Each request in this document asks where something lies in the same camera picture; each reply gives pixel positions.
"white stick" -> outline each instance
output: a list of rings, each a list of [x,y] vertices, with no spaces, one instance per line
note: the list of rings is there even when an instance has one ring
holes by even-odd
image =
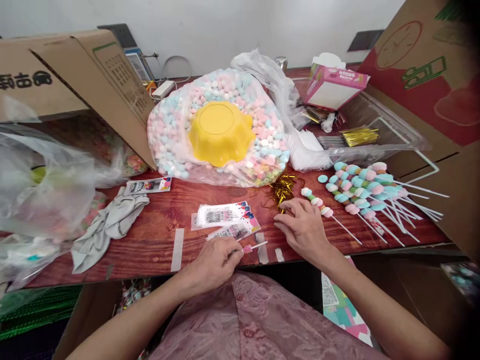
[[[405,234],[404,224],[402,223],[402,220],[400,219],[399,213],[397,212],[397,209],[395,208],[395,205],[392,201],[390,201],[390,204],[392,204],[393,211],[395,211],[395,216],[396,216],[396,219],[398,220],[398,225],[400,227],[400,230],[401,230],[402,233]]]
[[[415,205],[417,208],[426,209],[426,210],[428,210],[428,211],[431,212],[431,213],[434,213],[434,214],[437,214],[437,215],[440,215],[440,216],[444,216],[441,212],[432,210],[431,208],[425,207],[425,206],[423,206],[423,205],[419,205],[419,204],[417,204],[417,203],[416,203],[415,201],[413,201],[413,200],[410,200],[410,199],[407,199],[407,198],[404,198],[404,197],[399,197],[398,199],[399,199],[399,200],[403,200],[403,201],[406,202],[406,203]]]
[[[382,210],[381,211],[387,218],[388,218],[388,215]],[[403,247],[405,247],[404,243],[400,241],[400,239],[398,237],[396,237],[390,230],[388,227],[386,227],[380,220],[378,220],[378,223],[380,224],[380,226],[387,232],[389,233],[400,245],[402,245]]]
[[[407,223],[409,223],[414,229],[416,229],[417,227],[414,225],[414,223],[412,222],[412,220],[410,220],[410,219],[408,218],[408,216],[405,216],[405,215],[406,215],[405,213],[403,213],[403,214],[401,213],[401,214],[400,214],[400,217],[401,217],[401,218],[404,218]]]
[[[397,222],[397,219],[394,218],[393,214],[390,212],[390,209],[386,207],[385,209],[381,210],[382,213],[385,214],[387,218],[389,218],[398,228],[400,228],[399,223]]]
[[[418,195],[414,194],[413,192],[407,192],[408,195],[416,196],[417,198],[422,198],[422,199],[430,199],[429,197],[423,196],[423,195]]]
[[[383,238],[382,235],[380,235],[379,232],[377,232],[377,230],[375,230],[375,228],[369,223],[368,220],[364,219],[360,214],[357,214],[357,215],[358,215],[358,217],[359,217],[360,219],[362,219],[362,220],[365,222],[365,224],[368,225],[368,227],[369,227],[370,229],[373,230],[373,232],[374,232],[375,234],[377,234],[377,235],[380,237],[380,239],[383,240],[383,242],[384,242],[385,244],[388,244],[388,242]]]
[[[423,217],[420,217],[418,216],[416,213],[414,213],[413,211],[411,211],[409,208],[406,208],[405,206],[403,206],[401,203],[399,203],[398,201],[393,201],[395,203],[396,206],[400,207],[401,209],[404,209],[406,210],[407,212],[409,212],[410,214],[412,214],[414,216],[414,219],[415,220],[423,220]]]
[[[387,213],[386,213],[384,210],[382,210],[381,212],[382,212],[387,218],[389,218],[390,220],[392,220],[393,222],[395,222],[389,215],[387,215]],[[410,235],[417,243],[420,242],[420,240],[418,240],[415,236],[413,236],[410,231],[405,230],[404,234]]]
[[[418,189],[418,190],[422,190],[424,192],[427,192],[427,193],[430,193],[430,194],[435,194],[435,195],[438,195],[438,196],[441,196],[441,197],[444,197],[444,198],[449,198],[450,196],[448,195],[444,195],[442,193],[439,193],[439,192],[435,192],[435,191],[432,191],[432,190],[428,190],[424,187],[420,187],[420,186],[415,186],[415,185],[412,185],[412,184],[407,184],[407,183],[404,183],[404,182],[400,182],[400,181],[396,181],[396,180],[393,180],[394,183],[397,183],[397,184],[400,184],[400,185],[403,185],[403,186],[408,186],[408,187],[411,187],[411,188],[414,188],[414,189]]]
[[[376,198],[374,198],[374,197],[372,197],[372,196],[369,196],[369,198],[370,198],[370,199],[373,199],[373,200],[375,200],[375,201],[381,202],[381,203],[385,204],[385,206],[388,206],[389,208],[392,208],[392,209],[393,209],[393,207],[392,207],[391,205],[388,205],[388,204],[387,204],[385,201],[383,201],[383,200],[378,200],[378,199],[376,199]],[[410,218],[412,218],[412,219],[415,219],[415,220],[418,219],[418,218],[417,218],[417,215],[412,216],[412,215],[409,215],[409,214],[407,214],[407,213],[406,213],[405,215],[407,215],[408,217],[410,217]]]
[[[252,246],[251,249],[253,250],[255,248],[258,248],[259,246],[265,245],[266,243],[268,243],[268,241],[264,241],[264,242],[259,243],[258,245]]]
[[[410,201],[406,201],[408,204],[412,204],[412,205],[415,205],[415,206],[418,206],[418,204],[416,202],[410,202]],[[439,220],[441,220],[442,218],[439,216],[439,215],[436,215],[434,214],[431,210],[428,210],[426,208],[422,208],[422,207],[419,207],[419,209],[421,211],[423,211],[430,219],[432,219],[434,222],[438,222]]]
[[[338,221],[335,216],[332,215],[332,218],[333,218],[333,220],[335,220],[342,228],[344,228],[345,231],[346,231],[347,233],[349,233],[349,234],[351,235],[351,237],[354,238],[354,239],[357,241],[357,243],[359,243],[360,245],[363,245],[362,242],[361,242],[360,240],[358,240],[358,239],[355,237],[355,235],[353,235],[345,226],[343,226],[342,223],[341,223],[340,221]]]

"yellow plastic bowl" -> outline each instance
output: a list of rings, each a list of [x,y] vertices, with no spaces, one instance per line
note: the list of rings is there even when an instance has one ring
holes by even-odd
[[[211,101],[192,120],[188,137],[193,155],[215,167],[242,160],[255,139],[252,117],[228,101]]]

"clock drawing on box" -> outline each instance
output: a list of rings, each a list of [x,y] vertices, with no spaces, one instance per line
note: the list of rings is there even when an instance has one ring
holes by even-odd
[[[395,31],[378,52],[377,69],[388,69],[407,56],[417,43],[421,33],[422,24],[418,21],[406,23]]]

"hand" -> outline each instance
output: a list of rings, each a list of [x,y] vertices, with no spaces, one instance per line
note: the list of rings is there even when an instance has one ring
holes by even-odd
[[[333,258],[338,258],[335,255],[340,252],[327,240],[318,206],[294,198],[282,202],[280,208],[289,210],[293,216],[276,215],[274,226],[285,234],[287,243],[298,255],[320,270],[324,270]]]
[[[205,242],[197,258],[174,278],[182,282],[187,298],[191,298],[230,279],[243,256],[242,246],[233,237],[214,237]]]

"red wooden tabletop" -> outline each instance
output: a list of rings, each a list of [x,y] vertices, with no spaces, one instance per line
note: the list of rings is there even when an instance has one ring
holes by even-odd
[[[333,175],[333,170],[311,171],[293,174],[305,180],[305,186],[313,190],[313,194],[323,199],[326,206],[334,210],[334,216],[347,227],[363,245],[357,243],[342,227],[331,218],[324,218],[323,223],[328,240],[343,254],[357,254],[362,252],[395,249],[401,245],[390,235],[383,237],[385,244],[370,228],[356,215],[345,212],[343,205],[336,202],[326,189],[325,185],[317,181],[321,174]],[[137,176],[136,179],[153,179],[159,177],[154,171]],[[296,197],[300,195],[301,182],[297,180],[294,188]],[[206,236],[218,228],[207,228],[191,231],[192,214],[196,213],[200,204],[227,204],[248,201],[251,211],[261,225],[269,263],[277,262],[275,250],[281,249],[285,261],[296,261],[301,258],[287,244],[285,236],[274,227],[273,217],[277,214],[275,208],[269,209],[263,205],[273,205],[269,199],[271,188],[240,188],[213,186],[186,182],[174,178],[170,192],[149,194],[150,204],[147,205],[136,219],[128,234],[118,240],[112,240],[105,255],[100,261],[82,274],[72,275],[73,263],[70,253],[57,258],[47,266],[27,287],[49,287],[67,284],[102,282],[106,280],[131,279],[139,277],[153,277],[171,272],[172,252],[176,229],[184,230],[181,265],[193,261],[199,254]],[[118,187],[106,191],[113,198]],[[422,216],[423,213],[411,208]],[[388,228],[406,245],[432,245],[449,242],[448,238],[430,220],[415,221],[416,228],[405,226],[420,244],[410,236],[403,234],[383,214],[378,216]],[[255,244],[255,236],[251,235],[241,241],[243,246]],[[246,254],[240,266],[259,264],[257,251]]]

